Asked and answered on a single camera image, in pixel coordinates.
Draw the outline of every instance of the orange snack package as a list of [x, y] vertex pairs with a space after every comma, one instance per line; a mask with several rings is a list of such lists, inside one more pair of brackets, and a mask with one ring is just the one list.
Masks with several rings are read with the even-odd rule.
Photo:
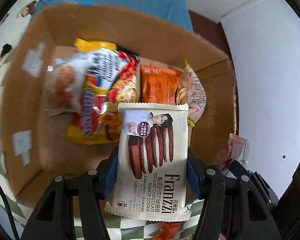
[[167, 240], [174, 238], [180, 225], [180, 222], [163, 222], [158, 234], [153, 240]]
[[142, 102], [175, 105], [180, 75], [174, 69], [141, 66]]

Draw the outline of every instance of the checkered tablecloth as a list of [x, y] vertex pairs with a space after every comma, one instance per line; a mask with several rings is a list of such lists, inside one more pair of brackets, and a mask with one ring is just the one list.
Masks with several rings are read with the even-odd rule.
[[[4, 84], [6, 82], [5, 74], [9, 69], [11, 58], [12, 57], [8, 56], [3, 62], [3, 64], [0, 65], [0, 102], [4, 90]], [[16, 223], [19, 223], [22, 227], [25, 227], [33, 209], [19, 203], [16, 200], [15, 196], [13, 195], [10, 189], [7, 178], [8, 177], [6, 174], [4, 155], [2, 153], [0, 138], [0, 185], [8, 199]], [[185, 239], [186, 237], [191, 236], [194, 233], [196, 225], [198, 223], [203, 201], [195, 200], [190, 201], [186, 204], [187, 207], [192, 211], [191, 217], [188, 221], [184, 221], [181, 223], [179, 231], [173, 239]], [[4, 209], [4, 204], [1, 197], [0, 206], [2, 206], [2, 208]], [[161, 226], [161, 222], [128, 219], [123, 217], [117, 217], [111, 220], [106, 219], [105, 224], [111, 240], [152, 240], [152, 238], [157, 234]], [[80, 218], [74, 219], [74, 225], [77, 239], [84, 239]]]

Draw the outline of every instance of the cream-colored cookie package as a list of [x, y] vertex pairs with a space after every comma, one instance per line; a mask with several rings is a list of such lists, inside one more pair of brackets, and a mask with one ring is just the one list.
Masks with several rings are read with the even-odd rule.
[[188, 105], [120, 103], [117, 179], [106, 212], [152, 221], [184, 221]]

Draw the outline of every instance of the box side wall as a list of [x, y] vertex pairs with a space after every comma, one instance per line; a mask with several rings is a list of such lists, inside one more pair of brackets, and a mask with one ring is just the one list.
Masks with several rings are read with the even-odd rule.
[[142, 57], [197, 71], [228, 58], [207, 40], [155, 16], [112, 6], [58, 5], [44, 11], [54, 41], [72, 46], [75, 38], [121, 45]]
[[[36, 78], [22, 67], [29, 50], [44, 44], [41, 75]], [[33, 20], [26, 31], [9, 71], [1, 104], [2, 144], [9, 184], [16, 195], [33, 176], [40, 171], [38, 156], [37, 120], [47, 65], [54, 50], [54, 43], [44, 16]], [[12, 136], [20, 131], [31, 130], [30, 163], [23, 166], [21, 155], [14, 155]]]
[[234, 74], [225, 60], [197, 75], [207, 93], [207, 106], [192, 129], [191, 152], [206, 166], [217, 164], [217, 153], [225, 149], [229, 133], [234, 132]]

